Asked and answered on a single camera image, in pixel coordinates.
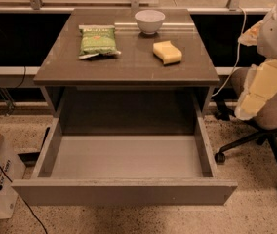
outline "office chair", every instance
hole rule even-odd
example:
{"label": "office chair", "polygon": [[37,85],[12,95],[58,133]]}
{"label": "office chair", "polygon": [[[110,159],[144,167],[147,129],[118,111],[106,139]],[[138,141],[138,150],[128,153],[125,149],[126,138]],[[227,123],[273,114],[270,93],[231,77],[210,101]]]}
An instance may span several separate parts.
{"label": "office chair", "polygon": [[[243,86],[248,69],[249,68],[238,69],[230,78],[233,89],[238,97],[244,90]],[[256,117],[245,122],[255,127],[257,132],[223,146],[219,152],[215,154],[217,164],[225,162],[225,151],[253,140],[256,140],[259,145],[264,144],[264,142],[268,140],[277,162],[277,94],[265,105]]]}

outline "terrazzo floor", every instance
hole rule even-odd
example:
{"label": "terrazzo floor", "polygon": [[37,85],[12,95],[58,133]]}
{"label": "terrazzo floor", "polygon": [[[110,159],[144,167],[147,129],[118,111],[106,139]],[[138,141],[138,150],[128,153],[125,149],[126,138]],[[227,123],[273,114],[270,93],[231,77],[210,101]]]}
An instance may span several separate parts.
{"label": "terrazzo floor", "polygon": [[[42,107],[17,109],[3,116],[0,132],[18,153],[40,148],[52,117]],[[205,118],[213,151],[253,129],[232,119]],[[27,168],[26,176],[31,174]],[[277,233],[277,165],[267,145],[248,143],[226,154],[218,166],[219,178],[238,181],[238,188],[224,206],[170,207],[32,207],[48,233]],[[0,220],[0,233],[44,233],[18,198],[10,219]]]}

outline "white robot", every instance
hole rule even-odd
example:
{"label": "white robot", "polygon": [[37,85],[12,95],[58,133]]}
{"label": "white robot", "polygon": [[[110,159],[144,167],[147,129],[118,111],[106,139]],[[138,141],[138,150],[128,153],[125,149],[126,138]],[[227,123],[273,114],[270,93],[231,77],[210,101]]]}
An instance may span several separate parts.
{"label": "white robot", "polygon": [[249,120],[277,93],[277,4],[238,41],[247,46],[257,45],[257,51],[267,58],[248,72],[235,109],[237,118]]}

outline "snack bag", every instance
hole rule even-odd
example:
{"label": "snack bag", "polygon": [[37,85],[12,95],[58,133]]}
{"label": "snack bag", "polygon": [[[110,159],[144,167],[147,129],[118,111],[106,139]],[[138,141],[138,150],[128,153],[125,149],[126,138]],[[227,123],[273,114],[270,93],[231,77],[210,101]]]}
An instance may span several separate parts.
{"label": "snack bag", "polygon": [[80,59],[121,54],[116,48],[113,25],[79,25],[79,29],[82,34]]}

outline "sponge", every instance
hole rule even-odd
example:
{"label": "sponge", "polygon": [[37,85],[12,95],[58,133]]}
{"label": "sponge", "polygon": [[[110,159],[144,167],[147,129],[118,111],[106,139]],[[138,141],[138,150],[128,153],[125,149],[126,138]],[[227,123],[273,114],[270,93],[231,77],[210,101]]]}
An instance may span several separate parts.
{"label": "sponge", "polygon": [[182,57],[181,51],[172,45],[171,41],[154,43],[153,53],[164,62],[164,65],[180,62]]}

